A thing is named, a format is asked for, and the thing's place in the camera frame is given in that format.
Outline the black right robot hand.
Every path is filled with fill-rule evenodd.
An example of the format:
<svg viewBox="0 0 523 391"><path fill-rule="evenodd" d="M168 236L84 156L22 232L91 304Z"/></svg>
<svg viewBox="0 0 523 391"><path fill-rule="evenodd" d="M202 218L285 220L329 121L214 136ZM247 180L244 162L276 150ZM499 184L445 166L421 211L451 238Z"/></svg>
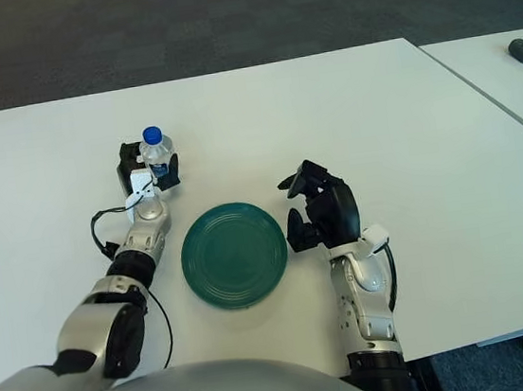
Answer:
<svg viewBox="0 0 523 391"><path fill-rule="evenodd" d="M295 208L287 217L287 240L295 252L323 244L333 249L356 242L360 237L360 217L351 188L343 179L310 160L278 184L290 199L305 197L306 219Z"/></svg>

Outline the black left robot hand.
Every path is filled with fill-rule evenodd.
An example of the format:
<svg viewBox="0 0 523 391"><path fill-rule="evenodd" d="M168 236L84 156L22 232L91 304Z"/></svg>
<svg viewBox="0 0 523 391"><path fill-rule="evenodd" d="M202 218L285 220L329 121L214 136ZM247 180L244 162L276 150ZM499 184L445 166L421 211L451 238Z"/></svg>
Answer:
<svg viewBox="0 0 523 391"><path fill-rule="evenodd" d="M141 142L121 144L117 175L127 197L144 191L150 185L149 178L136 181L133 174L147 172L155 187L166 191L180 183L178 158L168 135L153 140L153 145Z"/></svg>

